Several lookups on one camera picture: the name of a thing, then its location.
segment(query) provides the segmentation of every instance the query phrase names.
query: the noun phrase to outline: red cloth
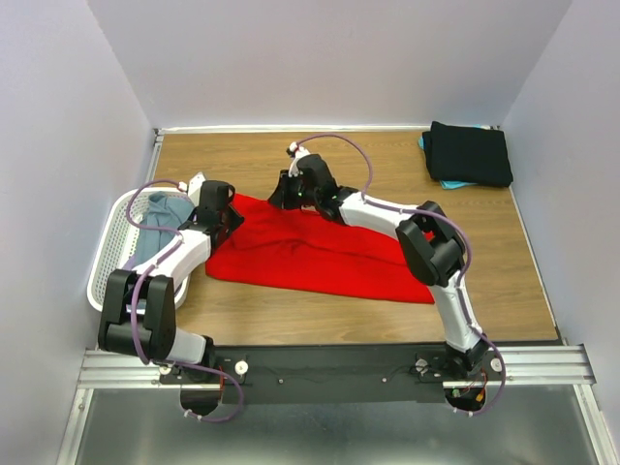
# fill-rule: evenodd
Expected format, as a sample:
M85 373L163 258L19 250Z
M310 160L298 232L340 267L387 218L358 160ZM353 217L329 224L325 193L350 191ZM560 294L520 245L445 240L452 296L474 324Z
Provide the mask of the red cloth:
M217 279L316 293L433 303L398 241L330 223L314 211L281 210L237 194L245 222L206 262Z

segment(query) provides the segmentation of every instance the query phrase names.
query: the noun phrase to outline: wooden tabletop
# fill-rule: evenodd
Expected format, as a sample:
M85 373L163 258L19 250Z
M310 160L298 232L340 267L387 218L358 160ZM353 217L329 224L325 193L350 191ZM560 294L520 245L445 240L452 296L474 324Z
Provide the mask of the wooden tabletop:
M236 191L266 199L288 145L307 133L166 135L155 178L188 181L203 171ZM556 331L508 189L443 190L428 176L418 132L349 133L370 155L368 194L400 203L437 202L470 236L467 287L477 318L495 340L556 339ZM361 187L363 159L338 139L312 140L343 185ZM406 304L218 281L199 266L177 311L180 327L216 344L336 344L442 341L434 305Z

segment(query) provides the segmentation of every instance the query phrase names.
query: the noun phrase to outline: blue folded cloth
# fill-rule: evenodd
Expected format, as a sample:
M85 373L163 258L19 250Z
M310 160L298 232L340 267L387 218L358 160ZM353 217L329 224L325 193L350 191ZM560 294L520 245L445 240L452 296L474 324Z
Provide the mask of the blue folded cloth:
M177 229L185 223L192 214L194 205L189 199L167 196L163 192L156 192L148 196L148 209L140 222L146 226L163 226ZM136 242L136 252L130 259L133 266L143 264L166 247L174 238L168 231L140 230Z
M420 136L418 139L418 146L422 150L424 149L424 139L422 138L422 136ZM476 185L476 183L474 182L463 182L463 181L439 181L439 183L442 185L444 189L458 189L460 187Z

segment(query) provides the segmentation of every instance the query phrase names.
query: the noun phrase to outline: black folded cloth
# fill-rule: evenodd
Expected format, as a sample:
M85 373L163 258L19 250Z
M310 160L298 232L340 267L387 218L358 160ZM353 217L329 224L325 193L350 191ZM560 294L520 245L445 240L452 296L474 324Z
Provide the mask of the black folded cloth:
M503 131L433 121L422 139L426 168L433 179L495 187L511 185L511 163Z

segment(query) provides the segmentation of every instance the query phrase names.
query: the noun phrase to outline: white wall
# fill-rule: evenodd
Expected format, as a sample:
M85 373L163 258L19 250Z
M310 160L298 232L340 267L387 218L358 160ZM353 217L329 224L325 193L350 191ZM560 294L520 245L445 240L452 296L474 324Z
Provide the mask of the white wall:
M620 3L575 0L504 126L514 193L562 332L620 441Z
M0 462L55 463L96 312L86 280L152 143L84 0L0 2Z
M570 0L89 0L157 127L498 124Z

